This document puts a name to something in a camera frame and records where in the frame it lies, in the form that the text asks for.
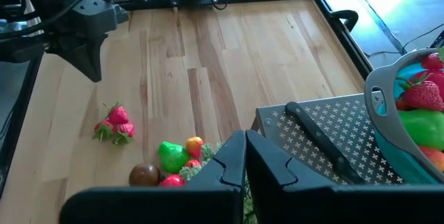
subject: teal bowl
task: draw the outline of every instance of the teal bowl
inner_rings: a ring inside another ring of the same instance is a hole
[[[385,160],[393,170],[409,184],[442,184],[444,175],[419,150],[410,138],[399,118],[395,99],[403,92],[402,81],[395,77],[410,79],[414,74],[424,71],[420,57],[433,53],[436,49],[418,50],[401,57],[392,67],[374,70],[366,79],[366,106],[370,119],[375,126],[375,141]],[[371,96],[374,89],[383,93],[384,103],[374,109]]]

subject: green vegetable in basket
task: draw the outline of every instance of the green vegetable in basket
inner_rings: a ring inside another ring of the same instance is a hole
[[[444,113],[432,110],[398,113],[405,129],[416,144],[444,150]]]

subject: wooden table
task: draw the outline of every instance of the wooden table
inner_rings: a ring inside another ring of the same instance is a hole
[[[356,94],[364,80],[312,0],[214,10],[145,10],[102,47],[103,81],[46,55],[22,127],[0,223],[57,223],[63,202],[93,186],[127,185],[162,141],[215,144],[248,129],[257,107]],[[92,139],[123,103],[136,141]]]

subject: brown round fruit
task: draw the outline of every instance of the brown round fruit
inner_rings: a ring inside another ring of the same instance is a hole
[[[131,186],[157,186],[159,182],[159,169],[152,164],[139,164],[131,171]]]

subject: red apple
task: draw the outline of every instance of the red apple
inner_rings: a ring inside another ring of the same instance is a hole
[[[160,183],[163,187],[183,187],[185,181],[179,175],[170,175]]]
[[[418,146],[424,155],[429,158],[440,171],[444,171],[444,153],[434,148]]]
[[[203,145],[202,138],[191,137],[188,138],[187,142],[185,143],[185,148],[192,157],[199,158],[202,145]]]
[[[189,160],[185,166],[189,167],[189,168],[193,168],[195,166],[201,166],[200,162],[198,160]]]

